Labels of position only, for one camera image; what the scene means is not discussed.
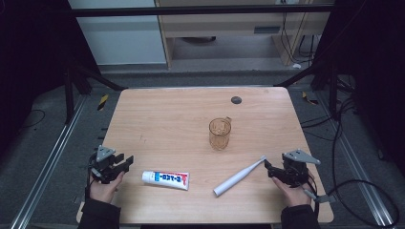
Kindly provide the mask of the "aluminium floor rail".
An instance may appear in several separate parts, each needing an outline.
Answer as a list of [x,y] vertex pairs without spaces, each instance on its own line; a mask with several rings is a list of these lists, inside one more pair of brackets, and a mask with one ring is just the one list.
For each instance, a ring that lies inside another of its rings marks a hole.
[[49,180],[53,174],[53,171],[62,156],[62,153],[71,137],[71,134],[75,128],[77,121],[79,120],[83,107],[87,101],[87,95],[80,95],[77,99],[77,103],[74,106],[74,113],[71,120],[63,126],[63,129],[58,136],[50,154],[37,177],[31,191],[29,192],[24,204],[18,211],[17,215],[11,222],[10,229],[26,229],[33,212],[35,211],[39,200],[41,199]]
[[[372,226],[376,229],[396,229],[397,220],[399,219],[399,211],[391,200],[391,197],[383,191],[379,186],[370,181],[365,169],[360,164],[358,157],[354,154],[354,150],[349,143],[346,135],[343,132],[341,125],[341,114],[345,110],[346,105],[350,105],[350,100],[345,100],[340,108],[337,109],[337,119],[333,119],[329,112],[328,98],[323,93],[317,93],[318,102],[323,108],[325,113],[330,117],[329,123],[335,130],[334,139],[332,141],[332,192],[336,194],[337,198],[341,198],[339,189],[348,184],[356,184],[362,193],[363,198],[368,204],[370,211],[372,212],[375,222],[367,222],[361,217],[357,217],[363,223]],[[350,171],[352,172],[353,179],[336,183],[335,173],[335,153],[336,148],[339,148],[340,152],[345,157]]]

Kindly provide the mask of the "amber transparent cup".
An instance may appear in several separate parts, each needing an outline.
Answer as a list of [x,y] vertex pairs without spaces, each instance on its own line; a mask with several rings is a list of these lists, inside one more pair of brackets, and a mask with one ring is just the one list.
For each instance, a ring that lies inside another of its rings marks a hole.
[[230,117],[214,118],[209,123],[209,143],[214,150],[224,150],[229,142],[231,133]]

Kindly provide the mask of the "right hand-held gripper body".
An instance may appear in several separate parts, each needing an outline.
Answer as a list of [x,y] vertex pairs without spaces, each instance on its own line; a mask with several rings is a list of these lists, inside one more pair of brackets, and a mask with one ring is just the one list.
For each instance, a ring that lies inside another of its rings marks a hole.
[[283,168],[274,170],[274,175],[286,185],[297,187],[309,181],[307,164],[319,165],[321,161],[301,149],[282,154]]

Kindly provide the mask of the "black horizontal frame bar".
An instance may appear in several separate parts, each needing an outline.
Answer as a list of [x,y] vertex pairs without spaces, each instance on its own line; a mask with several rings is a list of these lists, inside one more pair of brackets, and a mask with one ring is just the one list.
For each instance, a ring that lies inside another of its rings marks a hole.
[[333,4],[321,5],[243,5],[243,6],[191,6],[122,9],[79,9],[69,10],[75,17],[101,16],[146,16],[146,15],[192,15],[192,14],[235,14],[235,13],[282,13],[282,12],[326,12]]

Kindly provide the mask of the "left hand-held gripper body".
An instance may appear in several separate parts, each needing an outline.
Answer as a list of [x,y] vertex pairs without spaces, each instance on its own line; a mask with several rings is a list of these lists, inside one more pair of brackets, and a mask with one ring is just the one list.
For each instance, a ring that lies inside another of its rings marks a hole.
[[89,169],[96,181],[108,184],[121,173],[118,170],[120,163],[114,163],[115,156],[117,154],[114,149],[102,145],[99,145],[96,152],[90,156]]

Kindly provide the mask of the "white electric toothbrush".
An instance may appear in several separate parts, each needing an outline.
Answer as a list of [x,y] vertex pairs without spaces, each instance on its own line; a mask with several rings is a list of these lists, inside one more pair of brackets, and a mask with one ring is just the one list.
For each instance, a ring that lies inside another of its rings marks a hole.
[[221,196],[223,193],[225,193],[227,190],[232,188],[234,185],[236,185],[238,182],[243,180],[246,176],[248,176],[258,165],[260,165],[262,162],[266,160],[265,156],[261,156],[261,158],[254,162],[253,164],[245,167],[232,177],[229,177],[227,180],[222,182],[220,185],[218,185],[216,188],[213,189],[213,192],[216,197]]

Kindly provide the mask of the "white cabinet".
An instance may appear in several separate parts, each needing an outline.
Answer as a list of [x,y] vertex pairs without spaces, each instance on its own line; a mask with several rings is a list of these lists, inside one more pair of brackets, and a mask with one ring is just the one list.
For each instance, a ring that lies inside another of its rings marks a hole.
[[[155,7],[154,0],[68,0],[73,10]],[[77,19],[98,66],[165,64],[158,17]]]

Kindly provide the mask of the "person's right hand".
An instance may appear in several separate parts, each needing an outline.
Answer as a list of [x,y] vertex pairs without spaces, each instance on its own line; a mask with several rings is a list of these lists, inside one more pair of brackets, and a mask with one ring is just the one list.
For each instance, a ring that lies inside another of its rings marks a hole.
[[277,177],[273,177],[272,181],[283,193],[287,207],[311,205],[312,198],[306,193],[306,190],[311,191],[308,184],[290,188]]

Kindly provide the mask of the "white toothpaste tube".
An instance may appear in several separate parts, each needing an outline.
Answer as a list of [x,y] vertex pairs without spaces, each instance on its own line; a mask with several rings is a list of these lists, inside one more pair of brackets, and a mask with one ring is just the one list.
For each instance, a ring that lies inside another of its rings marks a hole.
[[145,183],[158,186],[165,186],[181,190],[188,190],[189,188],[188,173],[144,171],[141,179]]

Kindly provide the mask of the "person's left hand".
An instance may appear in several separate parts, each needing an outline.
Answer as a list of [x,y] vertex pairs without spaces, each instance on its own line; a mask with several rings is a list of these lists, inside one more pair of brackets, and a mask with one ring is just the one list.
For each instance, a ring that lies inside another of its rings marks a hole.
[[115,180],[108,184],[99,183],[93,177],[89,178],[90,181],[90,198],[97,201],[111,203],[118,186],[123,181],[125,173],[121,172]]

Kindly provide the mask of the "yellow black striped tape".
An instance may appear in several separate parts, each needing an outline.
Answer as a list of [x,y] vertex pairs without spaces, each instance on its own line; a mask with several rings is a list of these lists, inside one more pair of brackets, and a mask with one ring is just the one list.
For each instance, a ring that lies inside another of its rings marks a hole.
[[108,100],[108,97],[109,97],[108,94],[104,94],[104,95],[100,98],[100,101],[99,101],[98,106],[97,106],[97,110],[98,110],[98,111],[103,110],[103,108],[104,108],[104,106],[105,106],[105,104],[106,104],[106,102],[107,102],[107,100]]
[[302,92],[302,97],[312,105],[318,105],[318,99],[314,92]]

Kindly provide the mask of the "light wooden desk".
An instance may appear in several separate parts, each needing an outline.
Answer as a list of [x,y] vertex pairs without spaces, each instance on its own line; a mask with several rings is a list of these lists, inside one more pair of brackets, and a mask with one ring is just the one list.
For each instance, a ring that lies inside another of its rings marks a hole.
[[[233,5],[321,5],[334,0],[154,0],[158,7]],[[320,35],[330,17],[328,12],[162,15],[164,38],[227,35],[269,35],[284,65],[291,64],[301,39]]]

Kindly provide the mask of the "dark curtain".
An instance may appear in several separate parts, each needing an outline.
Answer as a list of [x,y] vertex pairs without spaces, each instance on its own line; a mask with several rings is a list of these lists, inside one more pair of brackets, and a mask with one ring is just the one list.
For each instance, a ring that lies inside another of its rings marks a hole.
[[76,19],[47,14],[70,7],[68,0],[0,0],[0,158],[7,154],[33,101],[63,84],[63,64],[45,26],[52,27],[78,64],[98,71]]
[[315,58],[354,77],[383,152],[405,176],[405,0],[334,0]]

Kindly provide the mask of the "black metal stand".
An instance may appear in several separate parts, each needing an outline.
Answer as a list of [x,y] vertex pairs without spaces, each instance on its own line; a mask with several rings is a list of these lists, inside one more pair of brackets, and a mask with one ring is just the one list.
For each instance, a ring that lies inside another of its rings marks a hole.
[[80,65],[69,65],[65,68],[63,76],[66,104],[66,124],[69,124],[73,120],[75,114],[73,88],[77,88],[80,94],[89,94],[92,91],[92,86],[87,80],[88,77],[114,91],[125,90],[125,87],[119,86],[118,84],[108,80],[100,73],[96,73]]
[[281,83],[275,84],[275,87],[287,88],[293,83],[303,79],[308,75],[313,75],[310,86],[319,91],[329,86],[329,112],[333,119],[337,119],[337,65],[334,62],[317,61],[305,70],[300,71],[292,78]]

